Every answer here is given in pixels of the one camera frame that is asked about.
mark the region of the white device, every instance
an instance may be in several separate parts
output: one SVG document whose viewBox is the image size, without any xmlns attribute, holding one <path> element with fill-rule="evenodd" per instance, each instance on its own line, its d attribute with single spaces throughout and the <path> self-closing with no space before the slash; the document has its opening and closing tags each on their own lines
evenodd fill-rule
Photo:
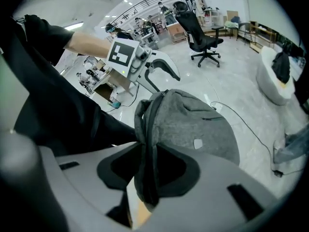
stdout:
<svg viewBox="0 0 309 232">
<path fill-rule="evenodd" d="M 132 82 L 140 83 L 151 93 L 160 91 L 148 77 L 151 68 L 161 68 L 180 81 L 179 71 L 167 54 L 141 47 L 138 41 L 115 38 L 107 61 L 117 72 Z"/>
</svg>

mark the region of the black cable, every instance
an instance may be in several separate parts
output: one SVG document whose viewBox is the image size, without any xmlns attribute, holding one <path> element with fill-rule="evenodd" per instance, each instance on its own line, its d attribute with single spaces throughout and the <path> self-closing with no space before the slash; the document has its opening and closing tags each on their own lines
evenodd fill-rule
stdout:
<svg viewBox="0 0 309 232">
<path fill-rule="evenodd" d="M 136 101 L 136 98 L 137 98 L 137 94 L 138 94 L 138 92 L 139 92 L 139 89 L 140 89 L 140 84 L 137 86 L 136 95 L 135 95 L 134 101 L 133 101 L 129 106 L 125 106 L 125 107 L 130 107 L 130 106 Z M 110 113 L 110 112 L 112 112 L 112 111 L 114 111 L 114 110 L 116 110 L 116 109 L 118 109 L 118 108 L 114 108 L 114 109 L 112 109 L 112 110 L 110 110 L 110 111 L 108 111 L 108 112 L 106 112 L 106 113 Z"/>
<path fill-rule="evenodd" d="M 267 147 L 267 145 L 265 145 L 265 144 L 260 140 L 260 138 L 259 138 L 259 137 L 254 133 L 254 131 L 248 126 L 248 124 L 243 120 L 243 118 L 242 118 L 234 109 L 232 109 L 232 108 L 229 107 L 228 105 L 226 105 L 226 104 L 224 104 L 224 103 L 222 103 L 222 102 L 219 102 L 219 101 L 214 101 L 214 102 L 212 101 L 211 104 L 213 104 L 213 103 L 219 103 L 219 104 L 224 105 L 224 106 L 228 107 L 229 109 L 231 109 L 235 114 L 237 114 L 237 116 L 242 120 L 242 122 L 244 122 L 244 124 L 249 128 L 249 130 L 253 133 L 253 135 L 256 136 L 257 140 L 261 143 L 261 145 L 263 145 L 263 146 L 267 149 L 267 151 L 268 151 L 268 153 L 269 153 L 269 158 L 270 158 L 270 169 L 271 169 L 271 171 L 275 174 L 275 176 L 281 177 L 282 175 L 294 174 L 294 173 L 297 173 L 297 172 L 300 172 L 300 171 L 303 171 L 303 170 L 304 170 L 304 168 L 302 168 L 302 169 L 300 169 L 300 170 L 296 170 L 296 171 L 293 171 L 293 172 L 290 172 L 290 173 L 287 173 L 287 174 L 284 174 L 283 172 L 278 171 L 278 170 L 273 170 L 272 167 L 271 167 L 272 157 L 271 157 L 271 152 L 270 152 L 269 148 Z"/>
<path fill-rule="evenodd" d="M 125 106 L 125 107 L 130 107 L 130 106 L 135 102 L 135 100 L 136 100 L 136 98 L 137 98 L 137 93 L 139 92 L 139 89 L 140 89 L 140 84 L 137 86 L 136 95 L 135 95 L 134 101 L 133 101 L 129 106 Z"/>
</svg>

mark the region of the person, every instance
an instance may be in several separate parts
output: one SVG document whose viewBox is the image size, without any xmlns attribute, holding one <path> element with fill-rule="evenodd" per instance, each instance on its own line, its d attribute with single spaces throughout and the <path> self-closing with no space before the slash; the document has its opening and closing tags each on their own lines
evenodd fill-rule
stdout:
<svg viewBox="0 0 309 232">
<path fill-rule="evenodd" d="M 176 19 L 172 14 L 172 10 L 164 6 L 162 2 L 159 2 L 158 5 L 159 5 L 158 8 L 159 17 L 162 18 L 162 15 L 164 16 L 166 20 L 166 25 L 176 23 Z"/>
<path fill-rule="evenodd" d="M 276 140 L 273 147 L 273 162 L 281 164 L 309 153 L 309 123 L 299 132 Z"/>
<path fill-rule="evenodd" d="M 197 16 L 197 20 L 201 25 L 201 27 L 204 27 L 206 26 L 205 15 L 203 11 L 203 9 L 205 9 L 205 4 L 203 0 L 195 0 L 195 5 L 196 5 L 195 14 Z"/>
<path fill-rule="evenodd" d="M 151 26 L 154 28 L 155 33 L 156 33 L 157 35 L 159 35 L 160 32 L 159 32 L 158 28 L 156 27 L 155 23 L 153 22 L 152 16 L 151 16 L 151 15 L 148 16 L 148 21 L 151 23 Z"/>
<path fill-rule="evenodd" d="M 142 20 L 142 19 L 136 17 L 136 18 L 135 18 L 135 23 L 139 25 L 139 27 L 140 27 L 140 29 L 141 29 L 141 31 L 142 31 L 142 33 L 143 33 L 144 36 L 146 36 L 147 34 L 149 34 L 149 31 L 148 31 L 148 29 L 147 29 L 147 27 L 146 27 L 146 23 L 145 23 L 144 20 Z M 148 38 L 148 42 L 149 42 L 149 43 L 152 42 L 152 41 L 153 41 L 152 38 Z"/>
<path fill-rule="evenodd" d="M 7 65 L 29 92 L 14 130 L 55 156 L 101 150 L 136 141 L 134 129 L 101 110 L 52 66 L 65 49 L 106 58 L 111 44 L 82 32 L 52 26 L 36 15 L 4 16 L 0 48 Z"/>
<path fill-rule="evenodd" d="M 110 33 L 111 35 L 116 35 L 117 38 L 134 40 L 133 37 L 128 32 L 126 32 L 125 30 L 120 29 L 120 28 L 114 26 L 111 23 L 108 23 L 105 26 L 105 31 L 107 33 Z"/>
</svg>

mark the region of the ceiling light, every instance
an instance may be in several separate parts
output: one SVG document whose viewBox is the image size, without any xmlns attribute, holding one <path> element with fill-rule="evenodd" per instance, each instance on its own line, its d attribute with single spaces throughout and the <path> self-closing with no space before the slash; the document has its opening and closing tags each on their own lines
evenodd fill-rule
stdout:
<svg viewBox="0 0 309 232">
<path fill-rule="evenodd" d="M 66 30 L 72 30 L 72 29 L 76 29 L 76 28 L 80 28 L 84 23 L 83 22 L 79 22 L 70 26 L 65 27 Z"/>
</svg>

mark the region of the black sleeve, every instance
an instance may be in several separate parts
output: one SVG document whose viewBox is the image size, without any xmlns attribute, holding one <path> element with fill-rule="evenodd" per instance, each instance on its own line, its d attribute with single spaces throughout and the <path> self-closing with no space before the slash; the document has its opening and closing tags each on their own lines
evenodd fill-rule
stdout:
<svg viewBox="0 0 309 232">
<path fill-rule="evenodd" d="M 36 15 L 25 16 L 27 41 L 47 61 L 56 65 L 64 52 L 64 46 L 72 38 L 73 31 L 59 26 L 52 26 Z"/>
<path fill-rule="evenodd" d="M 117 33 L 117 38 L 121 38 L 121 39 L 127 39 L 127 40 L 133 40 L 131 35 L 129 33 L 125 33 L 125 32 L 119 32 Z"/>
</svg>

